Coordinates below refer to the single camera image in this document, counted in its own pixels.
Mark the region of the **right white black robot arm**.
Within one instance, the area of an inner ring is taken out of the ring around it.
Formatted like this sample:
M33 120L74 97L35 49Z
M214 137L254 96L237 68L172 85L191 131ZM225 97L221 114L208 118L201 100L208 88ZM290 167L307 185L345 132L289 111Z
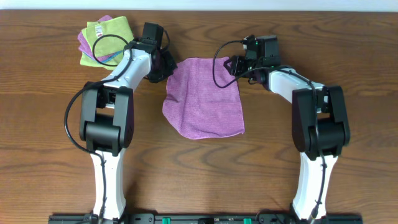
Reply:
M224 63L235 78L247 78L292 105L292 139L300 153L298 188L292 202L298 222L327 221L326 195L333 168L350 140L343 90L327 86L281 65L275 55L234 56Z

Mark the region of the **blue folded cloth in stack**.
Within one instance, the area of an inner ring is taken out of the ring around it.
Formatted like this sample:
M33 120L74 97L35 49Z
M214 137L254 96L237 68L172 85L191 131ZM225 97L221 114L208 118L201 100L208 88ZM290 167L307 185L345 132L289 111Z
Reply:
M100 62L106 63L106 62L112 60L113 58L117 57L120 53L121 53L121 51L115 52L113 54L99 57L98 59ZM90 54L86 54L85 52L82 53L82 56L80 59L81 65L96 64L96 63L98 63L98 62Z

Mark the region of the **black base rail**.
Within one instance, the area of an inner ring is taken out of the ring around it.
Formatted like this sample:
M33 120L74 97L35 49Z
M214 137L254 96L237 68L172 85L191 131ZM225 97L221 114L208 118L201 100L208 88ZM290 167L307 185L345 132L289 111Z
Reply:
M309 223L290 214L262 213L259 215L155 215L137 213L125 215L121 219L98 220L94 215L51 215L49 224L75 223L123 223L123 224L300 224Z

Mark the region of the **green folded cloth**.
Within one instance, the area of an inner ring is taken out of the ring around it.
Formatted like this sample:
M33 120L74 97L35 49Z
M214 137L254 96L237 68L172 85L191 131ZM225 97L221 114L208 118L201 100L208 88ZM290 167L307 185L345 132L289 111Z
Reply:
M91 46L87 42L86 37L83 34L83 31L84 29L82 29L81 32L78 34L78 41L80 42L78 50L81 52L80 65L87 67L103 67L107 70L114 70L115 67L110 67L100 64L92 57ZM118 65L122 58L123 58L122 52L115 52L109 55L98 57L98 59L101 62L111 65Z
M81 31L90 50L92 50L94 43L105 35L95 45L94 53L96 58L122 51L126 42L134 39L128 19L125 16L96 22Z

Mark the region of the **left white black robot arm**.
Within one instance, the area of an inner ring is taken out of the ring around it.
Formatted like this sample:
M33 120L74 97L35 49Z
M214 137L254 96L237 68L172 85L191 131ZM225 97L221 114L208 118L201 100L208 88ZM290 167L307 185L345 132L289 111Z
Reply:
M80 139L95 168L96 201L88 223L124 223L123 159L134 133L134 90L141 80L157 83L177 65L159 40L133 40L116 68L82 92Z

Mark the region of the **bottom green folded cloth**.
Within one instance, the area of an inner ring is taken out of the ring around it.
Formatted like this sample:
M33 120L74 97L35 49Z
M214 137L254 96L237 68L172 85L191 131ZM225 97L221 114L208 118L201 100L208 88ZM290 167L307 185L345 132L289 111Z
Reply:
M86 37L83 34L83 31L84 29L82 29L81 32L78 34L78 41L80 42L78 50L81 52L80 65L87 67L103 67L107 70L114 70L115 67L110 67L100 64L92 57L91 46L87 42ZM123 58L122 52L115 52L109 55L98 57L98 59L101 62L111 65L118 65L122 58Z

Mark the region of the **top green folded cloth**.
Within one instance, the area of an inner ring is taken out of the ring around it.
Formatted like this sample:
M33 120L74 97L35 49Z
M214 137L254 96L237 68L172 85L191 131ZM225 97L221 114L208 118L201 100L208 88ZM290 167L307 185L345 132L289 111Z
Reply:
M126 42L134 39L128 19L125 16L96 22L81 31L90 50L92 50L94 43L105 35L95 45L94 53L96 58L122 51Z

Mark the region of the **purple microfiber cloth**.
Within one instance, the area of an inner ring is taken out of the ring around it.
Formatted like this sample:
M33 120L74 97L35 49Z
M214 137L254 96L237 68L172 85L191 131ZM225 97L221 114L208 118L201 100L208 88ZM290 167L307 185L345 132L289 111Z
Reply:
M188 58L168 77L162 112L188 139L227 138L245 132L238 84L224 68L227 58Z

